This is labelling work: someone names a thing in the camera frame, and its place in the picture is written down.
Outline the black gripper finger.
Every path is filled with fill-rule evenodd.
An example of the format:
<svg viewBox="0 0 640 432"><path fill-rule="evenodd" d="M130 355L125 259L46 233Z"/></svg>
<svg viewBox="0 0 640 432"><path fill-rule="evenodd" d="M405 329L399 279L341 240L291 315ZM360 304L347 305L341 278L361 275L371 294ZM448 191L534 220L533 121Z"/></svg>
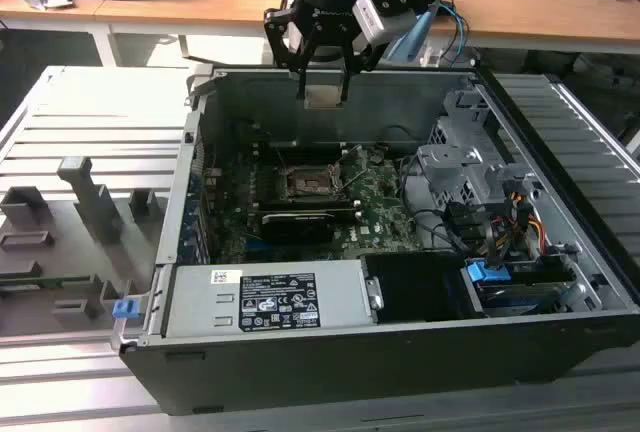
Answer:
<svg viewBox="0 0 640 432"><path fill-rule="evenodd" d="M377 46L369 44L361 53L356 54L352 43L346 43L342 46L344 65L342 66L341 76L341 102L348 100L351 78L363 71L372 71L379 63L386 49L386 43Z"/></svg>
<svg viewBox="0 0 640 432"><path fill-rule="evenodd" d="M295 0L288 9L267 9L264 13L264 31L275 65L298 75L298 100L304 99L306 71L318 47L318 23L314 12L315 9L304 0ZM284 35L291 24L295 25L301 34L294 51L290 51L284 42Z"/></svg>

